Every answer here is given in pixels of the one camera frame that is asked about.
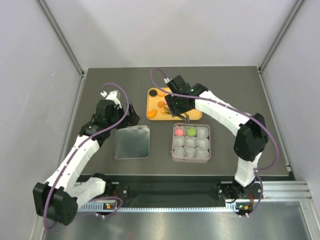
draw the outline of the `orange object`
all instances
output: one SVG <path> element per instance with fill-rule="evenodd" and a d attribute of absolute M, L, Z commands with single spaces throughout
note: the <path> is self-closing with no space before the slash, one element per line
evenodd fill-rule
<path fill-rule="evenodd" d="M 148 112 L 147 117 L 152 119 L 156 114 L 157 110 L 152 109 L 150 112 Z"/>
<path fill-rule="evenodd" d="M 163 91 L 161 91 L 159 89 L 156 92 L 158 93 L 159 97 L 163 97 L 166 94 L 166 93 L 164 93 Z"/>
<path fill-rule="evenodd" d="M 167 111 L 165 110 L 164 107 L 161 107 L 161 113 L 163 113 L 163 114 L 166 114 L 166 113 L 167 113 Z"/>
<path fill-rule="evenodd" d="M 162 108 L 164 105 L 165 105 L 165 102 L 164 102 L 164 101 L 158 102 L 158 107 L 159 107 L 159 108 Z"/>
<path fill-rule="evenodd" d="M 165 91 L 171 92 L 169 87 L 164 87 L 163 89 Z M 156 96 L 151 96 L 150 95 L 151 91 L 155 91 Z M 171 114 L 167 114 L 166 110 L 163 109 L 164 107 L 169 108 L 165 102 L 166 100 L 165 96 L 167 94 L 165 93 L 164 96 L 159 96 L 158 95 L 159 92 L 162 95 L 163 92 L 156 87 L 150 88 L 147 92 L 146 111 L 145 111 L 145 115 L 147 119 L 151 121 L 182 121 L 182 119 L 177 116 L 172 117 Z M 163 102 L 164 106 L 158 107 L 159 102 Z M 153 116 L 154 113 L 150 113 L 153 110 L 158 111 L 155 116 Z M 202 117 L 202 112 L 195 109 L 188 111 L 187 114 L 189 115 L 191 121 L 199 120 Z"/>

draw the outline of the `egg carton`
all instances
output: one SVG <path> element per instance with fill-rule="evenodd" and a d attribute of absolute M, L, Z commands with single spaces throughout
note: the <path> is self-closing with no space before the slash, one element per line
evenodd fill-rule
<path fill-rule="evenodd" d="M 174 161 L 207 163 L 211 157 L 210 127 L 176 123 L 173 126 L 171 152 Z"/>

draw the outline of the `green ball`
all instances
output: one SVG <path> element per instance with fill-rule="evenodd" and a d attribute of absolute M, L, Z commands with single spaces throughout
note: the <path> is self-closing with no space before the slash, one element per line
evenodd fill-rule
<path fill-rule="evenodd" d="M 196 130 L 194 128 L 189 128 L 187 131 L 186 131 L 186 134 L 189 136 L 189 137 L 194 137 L 196 135 Z"/>

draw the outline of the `silver metal plate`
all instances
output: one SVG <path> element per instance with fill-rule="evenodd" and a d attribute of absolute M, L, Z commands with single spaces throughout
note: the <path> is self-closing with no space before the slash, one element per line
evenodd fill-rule
<path fill-rule="evenodd" d="M 115 131 L 113 157 L 146 159 L 150 156 L 150 128 L 147 125 L 131 126 Z"/>

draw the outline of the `dark gray table surface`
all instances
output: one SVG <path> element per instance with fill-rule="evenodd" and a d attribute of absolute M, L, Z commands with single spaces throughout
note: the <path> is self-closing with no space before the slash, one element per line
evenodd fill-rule
<path fill-rule="evenodd" d="M 230 67 L 164 67 L 169 78 L 181 75 L 190 85 L 201 83 L 218 98 L 244 112 L 259 112 L 265 118 L 267 128 L 276 136 L 276 128 L 270 113 L 267 99 L 255 66 Z M 154 87 L 149 79 L 148 67 L 141 68 L 90 68 L 81 95 L 76 118 L 73 124 L 68 149 L 73 146 L 81 127 L 90 121 L 95 113 L 101 86 L 113 82 L 122 86 L 129 96 L 135 111 L 140 116 L 140 125 L 150 127 L 150 157 L 147 159 L 115 160 L 113 158 L 115 131 L 104 142 L 102 148 L 91 158 L 82 174 L 111 175 L 234 175 L 238 156 L 233 151 L 235 137 L 223 125 L 203 114 L 195 124 L 210 126 L 211 158 L 208 163 L 176 162 L 172 160 L 171 146 L 173 126 L 176 121 L 151 121 L 146 117 L 147 91 Z M 165 87 L 162 76 L 154 77 L 160 86 Z M 125 98 L 121 95 L 123 107 Z M 269 142 L 260 158 L 259 167 L 268 166 L 275 158 L 275 149 Z M 261 175 L 286 176 L 285 158 L 281 152 L 279 163 Z"/>

